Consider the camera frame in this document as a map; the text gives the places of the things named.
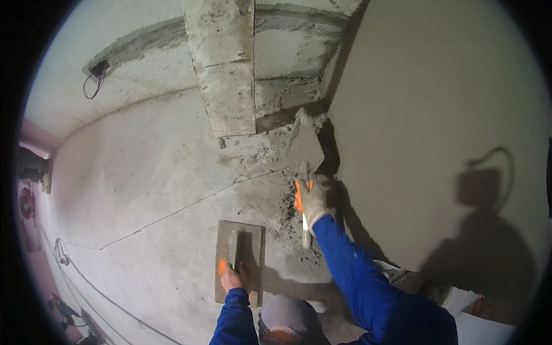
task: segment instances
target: hand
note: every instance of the hand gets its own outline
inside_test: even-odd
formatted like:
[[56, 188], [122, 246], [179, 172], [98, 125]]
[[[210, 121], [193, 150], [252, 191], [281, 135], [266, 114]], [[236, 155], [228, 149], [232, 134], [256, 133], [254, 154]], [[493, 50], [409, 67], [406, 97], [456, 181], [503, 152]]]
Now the hand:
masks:
[[312, 181], [312, 188], [309, 190], [307, 184], [303, 180], [296, 180], [294, 206], [298, 211], [302, 212], [309, 224], [309, 230], [312, 233], [312, 226], [326, 214], [332, 214], [332, 210], [326, 203], [327, 188], [320, 183]]
[[249, 280], [245, 274], [245, 269], [243, 268], [243, 263], [240, 262], [240, 267], [238, 272], [232, 269], [232, 265], [226, 263], [226, 269], [220, 277], [220, 283], [222, 287], [228, 293], [233, 288], [244, 288], [247, 289]]

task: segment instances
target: work glove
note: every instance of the work glove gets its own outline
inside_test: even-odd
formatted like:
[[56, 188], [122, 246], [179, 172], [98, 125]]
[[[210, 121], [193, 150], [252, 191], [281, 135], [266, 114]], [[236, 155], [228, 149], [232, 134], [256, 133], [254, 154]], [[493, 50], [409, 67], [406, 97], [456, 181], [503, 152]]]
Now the work glove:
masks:
[[312, 226], [324, 215], [334, 215], [335, 213], [327, 204], [326, 198], [329, 189], [313, 180], [308, 182], [296, 180], [295, 186], [297, 193], [295, 193], [294, 206], [305, 215], [309, 231], [314, 235]]

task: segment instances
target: trowel handle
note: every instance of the trowel handle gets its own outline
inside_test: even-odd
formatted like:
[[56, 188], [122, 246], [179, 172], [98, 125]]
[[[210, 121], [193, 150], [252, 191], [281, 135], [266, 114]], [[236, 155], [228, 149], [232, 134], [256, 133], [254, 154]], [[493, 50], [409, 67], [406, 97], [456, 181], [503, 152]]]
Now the trowel handle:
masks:
[[305, 214], [303, 213], [303, 234], [301, 236], [303, 248], [309, 249], [312, 245], [312, 235], [309, 232], [309, 223], [307, 223], [307, 218], [305, 218]]

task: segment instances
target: crack line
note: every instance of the crack line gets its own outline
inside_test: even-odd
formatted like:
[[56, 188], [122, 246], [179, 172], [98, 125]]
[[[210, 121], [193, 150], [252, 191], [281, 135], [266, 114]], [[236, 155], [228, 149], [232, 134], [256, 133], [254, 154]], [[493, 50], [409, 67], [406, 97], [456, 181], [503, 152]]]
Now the crack line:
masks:
[[92, 248], [92, 247], [87, 247], [87, 246], [83, 246], [83, 245], [76, 245], [76, 244], [72, 244], [72, 243], [67, 243], [67, 244], [68, 244], [68, 245], [71, 245], [71, 246], [75, 246], [75, 247], [81, 247], [81, 248], [86, 248], [86, 249], [92, 249], [92, 250], [101, 251], [101, 250], [103, 250], [104, 248], [106, 248], [106, 247], [108, 247], [108, 246], [111, 246], [111, 245], [114, 244], [114, 243], [117, 243], [117, 242], [119, 242], [119, 241], [124, 240], [124, 239], [127, 238], [127, 237], [130, 237], [130, 236], [135, 235], [135, 234], [137, 234], [137, 233], [139, 233], [139, 232], [142, 232], [142, 230], [144, 230], [145, 228], [147, 228], [147, 227], [150, 226], [150, 225], [153, 225], [153, 224], [155, 224], [155, 223], [157, 223], [157, 222], [160, 222], [160, 221], [162, 221], [162, 220], [164, 220], [164, 219], [166, 219], [166, 218], [169, 218], [170, 216], [175, 215], [175, 214], [179, 213], [180, 211], [183, 211], [183, 210], [187, 209], [188, 207], [193, 206], [193, 205], [197, 204], [198, 202], [207, 199], [208, 197], [212, 197], [213, 195], [215, 195], [215, 194], [217, 194], [217, 193], [220, 193], [221, 191], [223, 191], [223, 190], [225, 190], [225, 189], [227, 189], [227, 188], [230, 188], [231, 186], [233, 186], [233, 185], [235, 185], [235, 184], [242, 183], [242, 182], [246, 182], [246, 181], [249, 181], [249, 180], [252, 180], [252, 179], [256, 179], [256, 178], [259, 178], [259, 177], [263, 177], [263, 176], [266, 176], [266, 175], [269, 175], [269, 174], [272, 174], [272, 173], [275, 173], [275, 172], [280, 172], [280, 171], [282, 171], [282, 170], [284, 170], [284, 169], [286, 169], [286, 168], [287, 168], [287, 167], [282, 168], [282, 169], [278, 169], [278, 170], [274, 170], [274, 171], [271, 171], [271, 172], [268, 172], [268, 173], [264, 173], [264, 174], [261, 174], [261, 175], [258, 175], [258, 176], [249, 177], [249, 178], [244, 179], [244, 180], [239, 180], [239, 181], [236, 181], [236, 182], [232, 182], [231, 184], [227, 185], [226, 187], [221, 188], [221, 189], [217, 190], [216, 192], [213, 192], [213, 193], [207, 195], [206, 197], [203, 197], [203, 198], [201, 198], [201, 199], [199, 199], [199, 200], [197, 200], [197, 201], [194, 201], [193, 203], [191, 203], [191, 204], [189, 204], [189, 205], [186, 205], [186, 206], [182, 207], [181, 209], [179, 209], [179, 210], [177, 210], [177, 211], [175, 211], [175, 212], [173, 212], [173, 213], [171, 213], [171, 214], [169, 214], [169, 215], [166, 215], [166, 216], [164, 216], [164, 217], [161, 217], [161, 218], [159, 218], [158, 220], [153, 221], [153, 222], [149, 223], [148, 225], [145, 225], [145, 226], [139, 228], [138, 230], [134, 231], [133, 233], [131, 233], [131, 234], [129, 234], [129, 235], [126, 235], [126, 236], [124, 236], [124, 237], [121, 237], [120, 239], [118, 239], [118, 240], [116, 240], [116, 241], [113, 241], [113, 242], [111, 242], [111, 243], [109, 243], [109, 244], [103, 246], [102, 248]]

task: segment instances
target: blue jacket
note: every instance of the blue jacket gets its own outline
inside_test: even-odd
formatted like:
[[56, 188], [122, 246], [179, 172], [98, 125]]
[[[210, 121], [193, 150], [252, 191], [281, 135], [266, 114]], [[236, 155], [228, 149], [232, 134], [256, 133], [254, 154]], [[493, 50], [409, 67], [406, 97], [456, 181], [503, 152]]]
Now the blue jacket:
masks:
[[[351, 344], [458, 344], [456, 323], [448, 311], [391, 286], [332, 216], [322, 217], [313, 229], [354, 320], [368, 331]], [[210, 344], [258, 344], [247, 292], [231, 289], [225, 303]]]

